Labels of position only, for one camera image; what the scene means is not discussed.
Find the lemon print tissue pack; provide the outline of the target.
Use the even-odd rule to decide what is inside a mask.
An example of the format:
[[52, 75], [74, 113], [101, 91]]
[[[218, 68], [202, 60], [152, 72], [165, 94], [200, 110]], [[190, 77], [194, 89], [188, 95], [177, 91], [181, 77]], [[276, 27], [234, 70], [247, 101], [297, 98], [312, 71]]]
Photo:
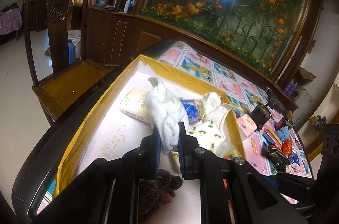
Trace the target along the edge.
[[214, 154], [217, 149], [226, 140], [226, 137], [220, 132], [213, 120], [197, 125], [186, 131], [186, 134], [197, 139], [198, 145]]

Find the red orange cloth pack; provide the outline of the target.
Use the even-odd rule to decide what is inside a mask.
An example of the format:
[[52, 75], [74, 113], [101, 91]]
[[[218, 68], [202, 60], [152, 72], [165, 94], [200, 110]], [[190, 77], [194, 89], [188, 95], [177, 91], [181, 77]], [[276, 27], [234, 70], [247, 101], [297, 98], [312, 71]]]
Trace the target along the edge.
[[278, 149], [282, 149], [282, 142], [276, 135], [276, 133], [268, 127], [264, 128], [264, 138], [271, 143], [272, 145], [276, 146]]

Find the yellow-taped white storage box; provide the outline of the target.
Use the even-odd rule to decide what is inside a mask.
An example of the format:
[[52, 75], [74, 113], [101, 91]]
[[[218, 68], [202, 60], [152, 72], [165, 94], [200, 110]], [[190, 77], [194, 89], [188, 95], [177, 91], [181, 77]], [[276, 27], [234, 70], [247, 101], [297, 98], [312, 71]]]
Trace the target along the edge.
[[150, 77], [163, 81], [177, 97], [200, 98], [205, 93], [215, 92], [223, 103], [229, 102], [226, 94], [211, 84], [156, 59], [138, 56], [109, 85], [77, 128], [57, 168], [54, 197], [95, 159], [120, 158], [151, 134], [150, 124], [120, 110], [122, 100], [132, 89], [152, 89]]

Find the blue white tissue pack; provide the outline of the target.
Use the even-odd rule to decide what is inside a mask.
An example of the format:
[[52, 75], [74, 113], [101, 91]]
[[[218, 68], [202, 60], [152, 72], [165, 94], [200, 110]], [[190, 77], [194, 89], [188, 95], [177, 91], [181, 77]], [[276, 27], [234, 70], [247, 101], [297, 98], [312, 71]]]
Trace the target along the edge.
[[291, 168], [297, 170], [300, 167], [299, 158], [296, 153], [292, 152], [290, 156], [288, 156], [288, 160], [289, 160]]

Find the light blue cloth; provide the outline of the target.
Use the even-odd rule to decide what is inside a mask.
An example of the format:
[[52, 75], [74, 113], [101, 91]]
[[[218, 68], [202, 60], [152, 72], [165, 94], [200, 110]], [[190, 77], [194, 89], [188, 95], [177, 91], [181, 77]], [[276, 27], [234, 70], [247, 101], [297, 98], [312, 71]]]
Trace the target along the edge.
[[276, 135], [278, 136], [278, 139], [281, 142], [284, 142], [285, 140], [287, 140], [289, 138], [289, 129], [288, 129], [288, 126], [281, 127], [275, 133], [276, 133]]

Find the black cylinder device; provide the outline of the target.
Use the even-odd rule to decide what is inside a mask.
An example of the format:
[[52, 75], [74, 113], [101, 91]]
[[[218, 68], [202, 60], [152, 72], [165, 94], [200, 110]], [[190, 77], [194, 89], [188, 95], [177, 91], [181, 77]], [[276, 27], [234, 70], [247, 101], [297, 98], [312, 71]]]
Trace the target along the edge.
[[266, 106], [258, 102], [256, 107], [250, 112], [249, 116], [255, 122], [257, 130], [260, 131], [271, 118], [271, 112]]
[[278, 97], [273, 93], [270, 88], [267, 88], [265, 92], [268, 97], [268, 107], [276, 110], [279, 114], [282, 114], [284, 118], [287, 118], [289, 120], [292, 120], [294, 118], [293, 114], [285, 108], [285, 106], [280, 102]]

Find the black cylinder device right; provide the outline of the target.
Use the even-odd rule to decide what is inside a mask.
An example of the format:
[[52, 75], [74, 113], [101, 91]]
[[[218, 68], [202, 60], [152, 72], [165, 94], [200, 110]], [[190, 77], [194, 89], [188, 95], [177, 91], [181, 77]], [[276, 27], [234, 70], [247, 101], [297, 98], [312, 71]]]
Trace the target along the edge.
[[282, 114], [284, 118], [287, 118], [289, 120], [292, 120], [294, 118], [293, 114], [285, 108], [285, 106], [280, 102], [278, 97], [273, 93], [270, 88], [267, 88], [265, 92], [268, 97], [268, 107], [276, 110], [279, 114]]

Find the white cloth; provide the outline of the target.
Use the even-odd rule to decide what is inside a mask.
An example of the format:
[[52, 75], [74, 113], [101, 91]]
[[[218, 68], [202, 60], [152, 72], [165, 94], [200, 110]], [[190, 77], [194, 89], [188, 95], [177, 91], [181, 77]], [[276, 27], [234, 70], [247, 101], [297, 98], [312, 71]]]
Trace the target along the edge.
[[170, 92], [163, 81], [150, 77], [153, 89], [147, 93], [144, 104], [149, 112], [151, 127], [157, 128], [160, 135], [161, 151], [168, 154], [177, 150], [180, 127], [189, 128], [189, 118], [181, 100]]

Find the purple bottles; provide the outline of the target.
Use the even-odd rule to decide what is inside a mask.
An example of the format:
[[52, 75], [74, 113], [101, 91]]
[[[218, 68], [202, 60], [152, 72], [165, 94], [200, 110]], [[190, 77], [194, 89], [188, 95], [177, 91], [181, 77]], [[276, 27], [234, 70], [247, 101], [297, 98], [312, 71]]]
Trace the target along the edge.
[[290, 97], [295, 91], [296, 87], [297, 83], [294, 81], [294, 79], [292, 79], [287, 83], [287, 86], [284, 88], [283, 92], [287, 97]]

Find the white towel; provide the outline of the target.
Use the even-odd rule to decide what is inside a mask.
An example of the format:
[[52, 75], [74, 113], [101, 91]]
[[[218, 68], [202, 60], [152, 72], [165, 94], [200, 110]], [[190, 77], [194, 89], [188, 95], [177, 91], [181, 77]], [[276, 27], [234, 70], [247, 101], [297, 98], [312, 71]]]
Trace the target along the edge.
[[223, 132], [226, 117], [233, 109], [232, 105], [221, 103], [221, 99], [216, 92], [206, 93], [202, 98], [202, 103], [204, 107], [203, 122], [213, 121], [215, 126]]

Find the black snack bag red logo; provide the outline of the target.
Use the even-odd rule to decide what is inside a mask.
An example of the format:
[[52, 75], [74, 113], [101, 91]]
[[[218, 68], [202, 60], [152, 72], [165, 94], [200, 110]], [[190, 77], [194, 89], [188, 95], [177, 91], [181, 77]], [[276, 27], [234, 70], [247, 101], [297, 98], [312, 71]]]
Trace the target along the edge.
[[278, 172], [286, 173], [290, 161], [277, 146], [273, 144], [265, 145], [263, 155], [275, 166]]

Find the purple cloth side table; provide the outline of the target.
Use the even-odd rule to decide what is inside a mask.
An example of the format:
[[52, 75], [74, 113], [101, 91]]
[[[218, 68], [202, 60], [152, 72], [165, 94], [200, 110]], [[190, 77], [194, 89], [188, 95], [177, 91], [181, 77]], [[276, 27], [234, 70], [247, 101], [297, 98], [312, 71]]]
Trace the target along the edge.
[[21, 26], [21, 10], [17, 3], [12, 3], [1, 10], [1, 36], [5, 36], [14, 32], [15, 39], [18, 41]]

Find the black cylinder device left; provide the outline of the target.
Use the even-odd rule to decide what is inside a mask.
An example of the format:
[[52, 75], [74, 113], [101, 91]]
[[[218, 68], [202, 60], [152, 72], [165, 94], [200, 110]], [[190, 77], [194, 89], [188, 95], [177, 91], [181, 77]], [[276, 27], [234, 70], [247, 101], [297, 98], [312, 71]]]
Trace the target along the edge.
[[250, 112], [249, 116], [255, 122], [257, 130], [260, 131], [271, 118], [271, 112], [266, 106], [258, 102], [256, 107]]

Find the pink tissue pack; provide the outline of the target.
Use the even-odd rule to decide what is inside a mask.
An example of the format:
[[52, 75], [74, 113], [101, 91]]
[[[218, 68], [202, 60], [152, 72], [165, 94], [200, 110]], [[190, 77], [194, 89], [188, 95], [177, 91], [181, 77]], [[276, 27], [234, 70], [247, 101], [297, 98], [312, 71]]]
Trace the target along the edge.
[[257, 125], [254, 120], [248, 115], [243, 114], [236, 119], [241, 140], [244, 141], [249, 138], [253, 132], [257, 130]]

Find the wooden chair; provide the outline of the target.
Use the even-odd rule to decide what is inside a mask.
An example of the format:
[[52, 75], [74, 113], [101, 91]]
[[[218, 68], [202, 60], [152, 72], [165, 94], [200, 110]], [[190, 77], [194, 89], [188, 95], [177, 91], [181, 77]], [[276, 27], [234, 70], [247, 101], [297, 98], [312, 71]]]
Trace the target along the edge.
[[52, 74], [39, 79], [33, 57], [29, 21], [29, 2], [24, 5], [25, 51], [32, 78], [32, 90], [41, 109], [52, 125], [86, 91], [92, 89], [114, 65], [102, 64], [87, 58], [87, 12], [88, 0], [83, 0], [81, 15], [81, 58], [69, 62], [67, 13], [69, 0], [48, 0], [47, 31], [52, 60]]

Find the blue sponge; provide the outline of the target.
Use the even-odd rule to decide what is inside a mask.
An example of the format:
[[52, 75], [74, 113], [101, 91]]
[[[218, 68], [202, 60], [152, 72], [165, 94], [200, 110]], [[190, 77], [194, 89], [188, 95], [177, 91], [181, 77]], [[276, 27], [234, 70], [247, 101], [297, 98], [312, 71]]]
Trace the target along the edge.
[[204, 104], [200, 99], [181, 99], [190, 124], [201, 121], [205, 115]]

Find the blue water bottle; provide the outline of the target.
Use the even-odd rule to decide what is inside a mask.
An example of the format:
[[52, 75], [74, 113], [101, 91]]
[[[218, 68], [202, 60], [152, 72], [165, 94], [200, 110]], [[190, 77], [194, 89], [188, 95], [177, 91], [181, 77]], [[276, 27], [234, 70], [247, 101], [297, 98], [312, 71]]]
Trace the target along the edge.
[[68, 63], [75, 61], [75, 46], [71, 40], [68, 41]]

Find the colourful cartoon tablecloth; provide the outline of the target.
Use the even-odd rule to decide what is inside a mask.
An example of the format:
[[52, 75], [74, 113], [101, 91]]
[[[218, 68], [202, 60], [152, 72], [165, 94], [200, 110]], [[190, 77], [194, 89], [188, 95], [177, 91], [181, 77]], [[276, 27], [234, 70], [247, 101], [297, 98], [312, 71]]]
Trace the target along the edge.
[[[236, 132], [232, 126], [236, 123], [236, 119], [243, 114], [249, 114], [257, 105], [257, 103], [266, 104], [268, 102], [267, 94], [264, 90], [260, 89], [252, 82], [246, 80], [235, 71], [228, 69], [222, 64], [212, 60], [200, 52], [191, 48], [184, 42], [173, 42], [168, 44], [166, 48], [156, 50], [155, 52], [146, 55], [147, 57], [156, 59], [160, 62], [166, 63], [174, 68], [178, 68], [200, 80], [211, 84], [217, 89], [223, 91], [233, 109], [228, 113], [226, 117], [226, 124], [222, 134], [226, 137], [226, 140], [234, 140]], [[180, 99], [202, 99], [200, 98], [185, 98], [178, 97]], [[275, 166], [261, 154], [262, 148], [270, 144], [264, 138], [264, 128], [271, 128], [274, 132], [279, 130], [278, 122], [282, 119], [282, 115], [276, 110], [271, 109], [271, 118], [263, 126], [259, 132], [253, 132], [253, 134], [242, 141], [242, 148], [234, 146], [232, 149], [225, 150], [225, 157], [230, 159], [234, 156], [243, 153], [250, 164], [263, 175], [274, 175], [277, 172]], [[196, 127], [203, 123], [203, 120], [195, 124], [190, 124], [189, 129]], [[292, 152], [296, 153], [299, 158], [300, 167], [295, 170], [291, 166], [287, 167], [287, 172], [293, 175], [299, 175], [307, 178], [312, 177], [312, 171], [310, 170], [307, 157], [303, 150], [303, 145], [298, 138], [298, 134], [294, 129], [289, 129], [289, 139], [292, 142]], [[51, 182], [51, 185], [47, 189], [45, 196], [43, 197], [38, 211], [43, 211], [53, 199], [53, 192], [56, 185], [56, 177]]]

